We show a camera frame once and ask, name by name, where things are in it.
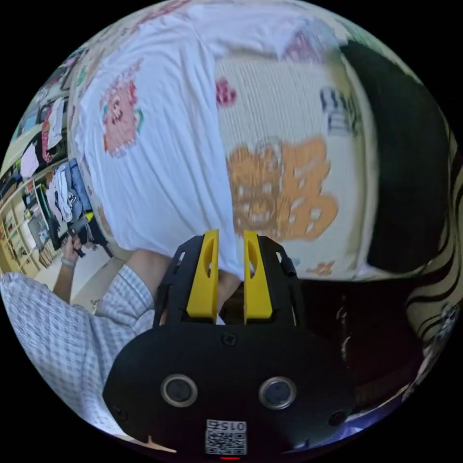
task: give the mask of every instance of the person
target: person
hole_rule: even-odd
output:
[[[81,418],[113,436],[127,439],[103,401],[111,366],[122,348],[152,327],[157,288],[170,258],[139,249],[119,270],[95,314],[70,304],[81,243],[68,238],[53,291],[21,273],[0,278],[0,291],[13,329],[53,391]],[[219,272],[218,310],[241,280]],[[154,449],[165,449],[151,439]]]

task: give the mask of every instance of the hand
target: hand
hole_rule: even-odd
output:
[[[77,259],[79,258],[79,254],[77,251],[82,247],[81,241],[77,235],[72,237],[69,235],[68,240],[63,249],[63,257],[70,260],[71,262],[76,263]]]
[[[233,296],[238,286],[241,284],[241,279],[232,273],[218,271],[218,304],[217,313],[220,313],[222,306],[226,300]]]

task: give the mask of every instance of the person's arm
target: person's arm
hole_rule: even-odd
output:
[[[74,238],[68,238],[63,249],[63,263],[61,264],[58,278],[53,288],[53,293],[67,304],[70,303],[74,269],[79,258],[76,250],[79,250],[81,247],[82,245],[77,235]]]
[[[53,288],[53,292],[64,302],[69,304],[71,299],[72,279],[74,278],[74,268],[66,264],[61,264],[58,279]]]

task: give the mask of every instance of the orange graphic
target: orange graphic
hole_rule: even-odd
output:
[[[315,269],[307,269],[306,272],[307,273],[315,273],[317,275],[320,275],[320,276],[329,276],[332,274],[332,267],[334,265],[335,261],[331,261],[331,262],[328,262],[328,263],[319,263],[317,265],[317,267]]]
[[[235,233],[249,229],[278,241],[315,240],[338,213],[336,198],[322,194],[330,171],[325,140],[277,145],[255,153],[241,146],[227,159]]]

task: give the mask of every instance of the black device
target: black device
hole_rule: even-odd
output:
[[[291,259],[246,231],[245,322],[217,325],[218,232],[210,233],[178,248],[152,329],[111,368],[108,409],[129,436],[191,462],[271,459],[322,443],[354,408],[354,386],[339,350],[307,327]]]

